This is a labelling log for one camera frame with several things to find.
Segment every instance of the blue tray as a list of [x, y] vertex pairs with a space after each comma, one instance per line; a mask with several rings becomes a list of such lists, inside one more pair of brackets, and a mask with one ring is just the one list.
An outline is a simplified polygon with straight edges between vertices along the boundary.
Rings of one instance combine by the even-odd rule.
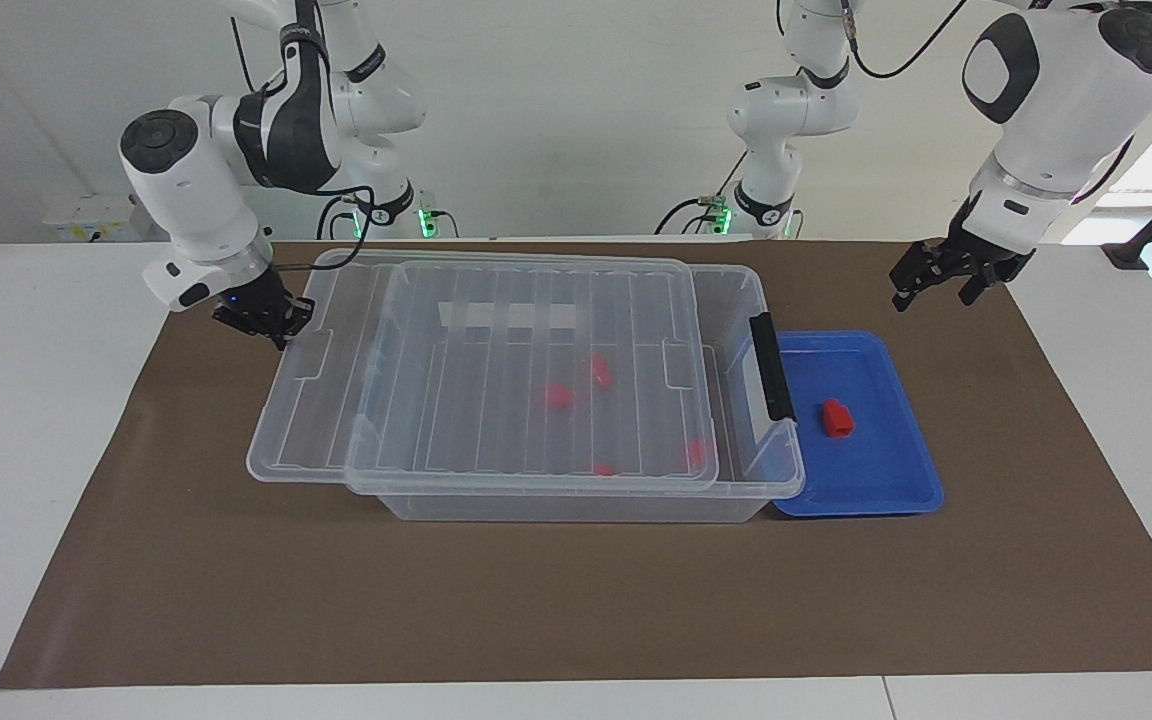
[[[781, 332], [781, 363], [799, 416], [806, 486], [776, 500], [786, 515], [910, 515], [945, 501], [941, 479], [901, 388], [896, 369], [873, 333]], [[820, 406], [847, 406], [856, 430], [824, 433]]]

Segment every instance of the white wall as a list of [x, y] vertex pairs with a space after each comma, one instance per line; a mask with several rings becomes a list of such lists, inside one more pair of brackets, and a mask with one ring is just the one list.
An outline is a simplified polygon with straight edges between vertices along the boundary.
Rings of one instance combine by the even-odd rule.
[[[869, 63], [904, 60], [950, 5], [870, 1]], [[794, 70], [772, 0], [369, 6], [391, 55], [430, 94], [425, 127], [397, 137], [411, 176], [475, 236], [650, 232], [740, 156], [726, 104], [742, 83]], [[961, 63], [1005, 10], [970, 3], [905, 76], [859, 77], [867, 101], [851, 131], [801, 142], [805, 236], [943, 233], [998, 136], [967, 103]], [[273, 69], [273, 38], [255, 28], [244, 38], [257, 76]], [[129, 119], [177, 94], [243, 91], [227, 15], [204, 0], [0, 0], [0, 69], [76, 169], [56, 176], [97, 192], [128, 190], [114, 146]], [[0, 146], [9, 136], [0, 127]], [[13, 173], [0, 159], [0, 176]], [[312, 233], [319, 202], [250, 197], [276, 236]], [[0, 240], [26, 236], [22, 222], [0, 229]]]

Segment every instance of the white table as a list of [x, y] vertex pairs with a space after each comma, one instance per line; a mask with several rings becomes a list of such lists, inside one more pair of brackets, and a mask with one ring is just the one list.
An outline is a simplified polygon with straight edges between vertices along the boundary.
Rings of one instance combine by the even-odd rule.
[[[138, 278], [157, 251], [0, 245], [0, 666], [165, 317]], [[1096, 249], [1045, 247], [1011, 293], [1152, 536], [1151, 279], [1112, 270]], [[1152, 673], [0, 692], [0, 717], [501, 717], [506, 708], [1126, 719], [1152, 717]]]

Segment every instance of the wall outlet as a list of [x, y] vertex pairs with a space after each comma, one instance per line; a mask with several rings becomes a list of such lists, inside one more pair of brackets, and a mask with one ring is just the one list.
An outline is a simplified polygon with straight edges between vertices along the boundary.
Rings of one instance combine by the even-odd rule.
[[145, 242], [160, 234], [147, 211], [124, 195], [89, 195], [52, 204], [41, 223], [55, 242]]

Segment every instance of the green led light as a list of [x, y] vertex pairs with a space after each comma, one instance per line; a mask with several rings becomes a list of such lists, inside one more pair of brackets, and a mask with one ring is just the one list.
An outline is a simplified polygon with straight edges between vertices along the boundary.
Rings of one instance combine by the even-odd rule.
[[723, 209], [723, 213], [714, 220], [714, 234], [727, 234], [732, 228], [732, 209]]
[[416, 215], [420, 219], [420, 234], [424, 234], [425, 237], [434, 237], [438, 234], [438, 223], [434, 222], [429, 210], [416, 210]]

